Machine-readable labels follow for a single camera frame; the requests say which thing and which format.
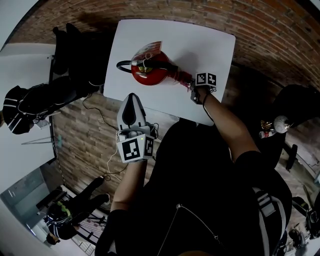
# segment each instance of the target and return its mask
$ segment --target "tabletop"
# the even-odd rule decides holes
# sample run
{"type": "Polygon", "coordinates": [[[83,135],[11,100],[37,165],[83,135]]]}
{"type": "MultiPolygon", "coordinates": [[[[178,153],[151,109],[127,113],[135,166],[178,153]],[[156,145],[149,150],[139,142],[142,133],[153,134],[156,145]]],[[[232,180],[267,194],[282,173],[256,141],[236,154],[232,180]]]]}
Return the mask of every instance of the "tabletop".
{"type": "Polygon", "coordinates": [[[161,50],[193,78],[197,73],[214,74],[216,92],[212,94],[221,102],[234,53],[235,36],[204,26],[156,19],[125,19],[119,22],[103,95],[123,101],[128,94],[135,93],[145,108],[213,125],[202,105],[192,102],[191,92],[181,84],[165,80],[158,85],[145,86],[132,74],[117,69],[118,62],[131,60],[139,49],[156,41],[162,41],[161,50]]]}

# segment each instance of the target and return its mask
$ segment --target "person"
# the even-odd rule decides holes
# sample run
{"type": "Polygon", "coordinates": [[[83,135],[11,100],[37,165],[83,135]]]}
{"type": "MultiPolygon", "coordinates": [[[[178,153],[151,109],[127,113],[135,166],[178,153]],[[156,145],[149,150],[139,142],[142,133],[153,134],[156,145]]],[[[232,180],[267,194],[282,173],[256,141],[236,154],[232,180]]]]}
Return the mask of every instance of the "person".
{"type": "Polygon", "coordinates": [[[49,244],[56,245],[60,239],[68,240],[74,237],[79,230],[79,223],[103,203],[109,202],[108,194],[100,194],[90,199],[92,192],[103,182],[104,177],[100,176],[71,200],[58,201],[49,207],[45,218],[49,228],[46,241],[49,244]]]}
{"type": "Polygon", "coordinates": [[[165,134],[145,186],[147,162],[129,163],[96,256],[269,256],[276,250],[291,215],[291,192],[242,121],[205,87],[197,91],[214,126],[180,118],[165,134]]]}

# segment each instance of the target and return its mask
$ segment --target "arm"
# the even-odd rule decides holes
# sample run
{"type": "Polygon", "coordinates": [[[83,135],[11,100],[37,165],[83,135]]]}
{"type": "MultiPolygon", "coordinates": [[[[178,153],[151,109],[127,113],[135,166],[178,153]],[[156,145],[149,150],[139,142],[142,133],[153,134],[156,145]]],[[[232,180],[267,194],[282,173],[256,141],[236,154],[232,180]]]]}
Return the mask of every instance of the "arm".
{"type": "Polygon", "coordinates": [[[147,161],[129,163],[125,175],[115,191],[111,212],[129,209],[138,191],[144,186],[146,169],[147,161]]]}
{"type": "MultiPolygon", "coordinates": [[[[200,87],[197,91],[200,95],[199,100],[203,102],[207,95],[207,90],[204,87],[200,87]]],[[[222,138],[229,146],[233,161],[236,161],[244,152],[259,152],[245,124],[228,109],[222,106],[212,94],[209,94],[206,97],[204,107],[214,120],[214,124],[222,138]]]]}

